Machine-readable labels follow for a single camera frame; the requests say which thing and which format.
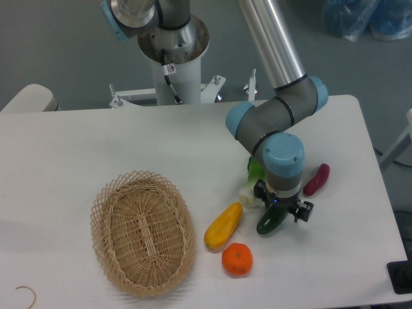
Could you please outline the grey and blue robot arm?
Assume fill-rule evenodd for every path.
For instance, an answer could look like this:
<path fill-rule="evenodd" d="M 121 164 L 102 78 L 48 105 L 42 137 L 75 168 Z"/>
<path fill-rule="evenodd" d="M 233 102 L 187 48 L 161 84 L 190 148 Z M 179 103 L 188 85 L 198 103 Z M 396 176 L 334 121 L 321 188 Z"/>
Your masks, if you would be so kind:
<path fill-rule="evenodd" d="M 226 117 L 233 137 L 264 167 L 266 178 L 254 194 L 268 210 L 282 207 L 307 221 L 313 205 L 299 199 L 303 144 L 286 130 L 319 111 L 328 90 L 301 64 L 276 1 L 239 1 L 239 9 L 265 65 L 274 98 L 255 106 L 235 105 Z M 189 1 L 103 1 L 104 17 L 120 40 L 138 38 L 151 61 L 159 105 L 199 104 L 200 59 L 209 47 L 205 24 Z"/>

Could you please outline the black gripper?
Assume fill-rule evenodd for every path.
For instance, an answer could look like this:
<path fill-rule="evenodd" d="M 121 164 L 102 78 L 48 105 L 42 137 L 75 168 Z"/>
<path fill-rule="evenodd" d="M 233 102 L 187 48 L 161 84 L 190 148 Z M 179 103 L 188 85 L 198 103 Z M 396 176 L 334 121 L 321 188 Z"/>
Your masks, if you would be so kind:
<path fill-rule="evenodd" d="M 294 216 L 295 223 L 299 220 L 308 222 L 310 219 L 314 204 L 309 201 L 299 200 L 300 189 L 298 187 L 276 191 L 271 187 L 266 187 L 265 181 L 258 180 L 253 190 L 255 198 L 264 203 L 265 209 L 272 206 L 286 208 Z"/>

